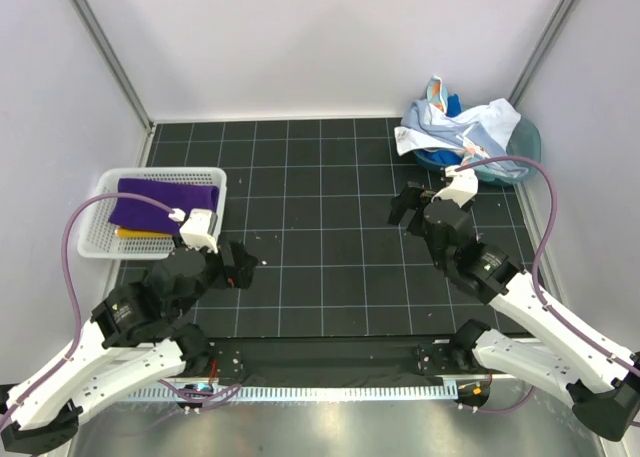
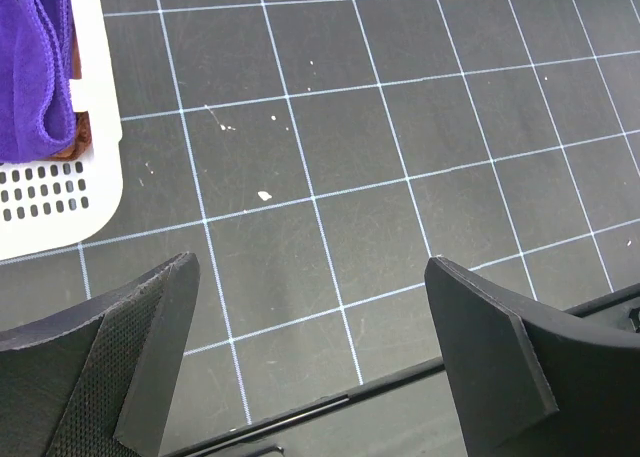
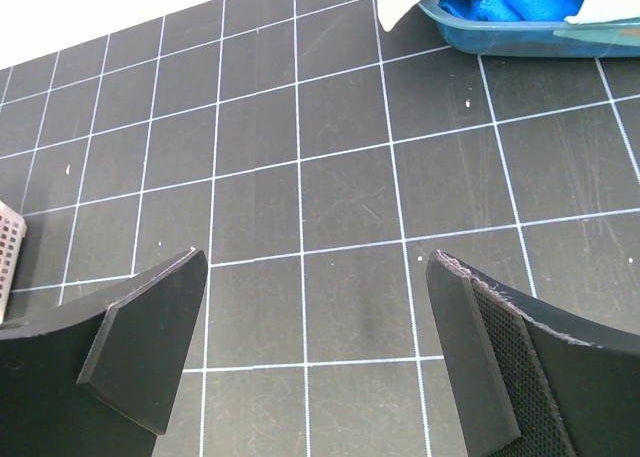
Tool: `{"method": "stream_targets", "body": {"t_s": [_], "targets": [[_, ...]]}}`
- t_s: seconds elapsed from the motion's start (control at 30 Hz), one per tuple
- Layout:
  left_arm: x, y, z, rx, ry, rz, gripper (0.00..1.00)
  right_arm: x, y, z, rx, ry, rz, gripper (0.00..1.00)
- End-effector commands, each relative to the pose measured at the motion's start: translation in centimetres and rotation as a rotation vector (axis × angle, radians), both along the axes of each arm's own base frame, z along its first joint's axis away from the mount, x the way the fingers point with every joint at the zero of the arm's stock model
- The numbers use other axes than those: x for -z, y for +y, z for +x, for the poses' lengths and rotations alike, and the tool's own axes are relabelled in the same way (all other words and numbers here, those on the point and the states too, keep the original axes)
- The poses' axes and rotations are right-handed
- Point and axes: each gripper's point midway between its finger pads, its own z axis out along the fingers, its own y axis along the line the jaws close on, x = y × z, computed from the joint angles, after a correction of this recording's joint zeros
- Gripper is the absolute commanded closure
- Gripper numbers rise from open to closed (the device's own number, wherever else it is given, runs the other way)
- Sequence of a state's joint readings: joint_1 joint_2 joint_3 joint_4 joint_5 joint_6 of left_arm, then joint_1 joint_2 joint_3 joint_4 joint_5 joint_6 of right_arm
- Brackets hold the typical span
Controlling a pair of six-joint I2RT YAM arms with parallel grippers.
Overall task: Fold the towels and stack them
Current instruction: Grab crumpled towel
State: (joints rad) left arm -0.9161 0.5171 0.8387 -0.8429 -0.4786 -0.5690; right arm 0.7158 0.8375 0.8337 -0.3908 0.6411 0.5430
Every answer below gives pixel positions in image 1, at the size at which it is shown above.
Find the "light blue bear towel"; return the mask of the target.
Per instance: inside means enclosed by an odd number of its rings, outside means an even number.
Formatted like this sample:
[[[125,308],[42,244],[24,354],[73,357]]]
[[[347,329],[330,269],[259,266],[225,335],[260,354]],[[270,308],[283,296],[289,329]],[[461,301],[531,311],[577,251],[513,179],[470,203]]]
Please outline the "light blue bear towel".
[[[415,150],[450,150],[464,154],[468,148],[489,157],[506,154],[505,149],[477,119],[456,122],[427,100],[414,100],[394,130],[396,150],[402,156]]]

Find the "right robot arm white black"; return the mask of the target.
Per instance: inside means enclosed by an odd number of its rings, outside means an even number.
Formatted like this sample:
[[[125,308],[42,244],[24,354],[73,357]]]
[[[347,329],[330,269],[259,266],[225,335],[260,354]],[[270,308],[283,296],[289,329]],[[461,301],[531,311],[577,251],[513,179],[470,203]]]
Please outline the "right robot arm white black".
[[[535,274],[482,241],[469,209],[471,191],[430,191],[409,182],[391,200],[388,222],[413,211],[408,232],[462,293],[507,316],[540,342],[516,342],[477,320],[450,340],[460,372],[479,367],[510,374],[567,405],[598,436],[619,442],[639,412],[639,355],[608,339],[540,287]]]

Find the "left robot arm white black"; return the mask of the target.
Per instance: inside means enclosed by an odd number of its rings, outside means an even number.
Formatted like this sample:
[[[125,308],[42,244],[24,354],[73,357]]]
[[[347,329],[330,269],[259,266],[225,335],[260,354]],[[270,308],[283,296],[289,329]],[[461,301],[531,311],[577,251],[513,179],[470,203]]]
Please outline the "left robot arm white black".
[[[176,323],[213,289],[246,289],[259,261],[240,242],[221,252],[176,247],[144,277],[111,290],[80,334],[25,382],[1,388],[6,451],[50,452],[132,392],[171,377],[200,377],[212,347],[199,326]]]

